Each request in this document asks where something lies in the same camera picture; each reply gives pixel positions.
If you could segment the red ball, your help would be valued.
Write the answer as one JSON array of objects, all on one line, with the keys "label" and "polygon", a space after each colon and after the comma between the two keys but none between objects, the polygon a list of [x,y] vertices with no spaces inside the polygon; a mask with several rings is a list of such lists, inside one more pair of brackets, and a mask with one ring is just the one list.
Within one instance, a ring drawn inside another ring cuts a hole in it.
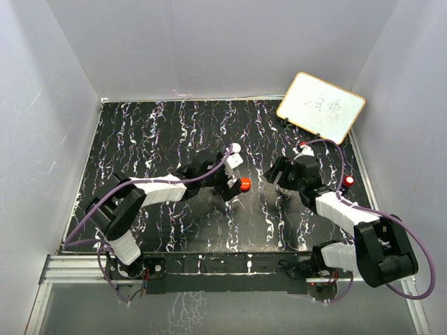
[{"label": "red ball", "polygon": [[251,180],[249,178],[241,178],[240,181],[241,181],[240,190],[243,193],[250,191],[252,185]]}]

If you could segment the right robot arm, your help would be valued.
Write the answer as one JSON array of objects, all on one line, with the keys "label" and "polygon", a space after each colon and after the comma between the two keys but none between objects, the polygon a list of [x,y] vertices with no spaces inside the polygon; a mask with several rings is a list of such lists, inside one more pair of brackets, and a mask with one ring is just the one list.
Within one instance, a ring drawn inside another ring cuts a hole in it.
[{"label": "right robot arm", "polygon": [[313,156],[301,155],[295,160],[280,156],[263,176],[271,184],[298,192],[304,206],[353,238],[351,245],[331,240],[314,246],[307,266],[316,275],[326,277],[343,269],[377,288],[418,272],[406,230],[393,217],[357,209],[324,184]]}]

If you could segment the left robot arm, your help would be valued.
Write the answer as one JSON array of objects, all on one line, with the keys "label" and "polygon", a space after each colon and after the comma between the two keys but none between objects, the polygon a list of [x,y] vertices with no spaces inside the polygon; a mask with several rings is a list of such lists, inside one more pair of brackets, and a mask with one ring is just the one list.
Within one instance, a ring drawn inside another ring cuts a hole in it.
[{"label": "left robot arm", "polygon": [[233,143],[226,153],[200,151],[191,163],[172,174],[156,178],[130,178],[114,173],[81,208],[98,228],[117,259],[115,269],[122,276],[137,278],[145,257],[131,232],[143,207],[164,202],[183,202],[203,188],[213,188],[227,202],[242,192],[242,180],[234,178],[243,163],[240,145]]}]

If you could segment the white earbud charging case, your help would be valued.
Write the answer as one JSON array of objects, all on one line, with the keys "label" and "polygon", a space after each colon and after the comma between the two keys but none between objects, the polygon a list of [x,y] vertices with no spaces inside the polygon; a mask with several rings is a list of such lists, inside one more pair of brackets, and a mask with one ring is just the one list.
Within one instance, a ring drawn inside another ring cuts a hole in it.
[{"label": "white earbud charging case", "polygon": [[238,143],[232,143],[233,153],[240,153],[241,146]]}]

